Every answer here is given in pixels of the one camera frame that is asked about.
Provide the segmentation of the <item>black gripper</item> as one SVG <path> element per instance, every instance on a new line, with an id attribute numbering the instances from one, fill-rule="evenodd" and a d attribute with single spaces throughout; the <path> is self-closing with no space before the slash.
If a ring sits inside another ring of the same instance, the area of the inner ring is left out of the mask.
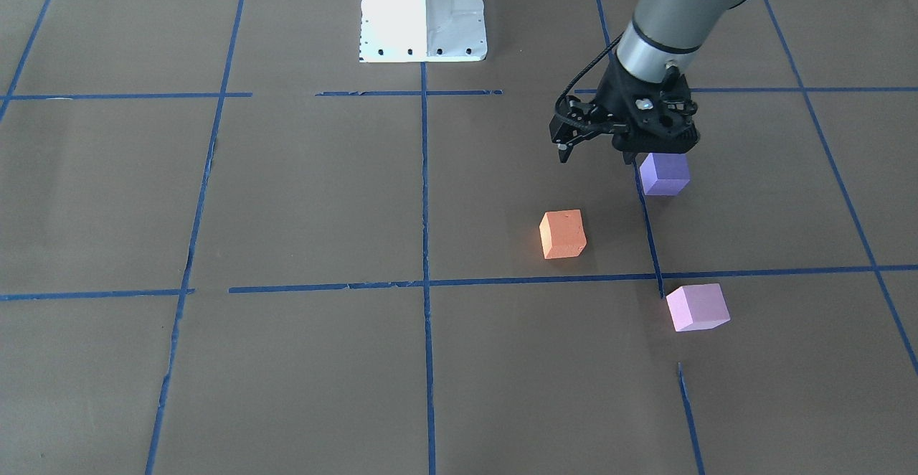
<path id="1" fill-rule="evenodd" d="M 597 89 L 597 105 L 626 126 L 613 134 L 612 145 L 628 166 L 636 167 L 641 154 L 685 154 L 701 138 L 694 123 L 698 106 L 675 64 L 663 68 L 661 83 L 650 83 L 633 76 L 614 55 Z"/>

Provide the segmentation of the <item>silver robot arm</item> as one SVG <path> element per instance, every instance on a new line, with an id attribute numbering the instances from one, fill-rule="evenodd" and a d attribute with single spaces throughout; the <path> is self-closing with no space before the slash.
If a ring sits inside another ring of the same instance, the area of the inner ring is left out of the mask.
<path id="1" fill-rule="evenodd" d="M 722 15 L 746 1 L 638 1 L 594 98 L 626 164 L 639 154 L 685 154 L 697 144 L 686 70 Z"/>

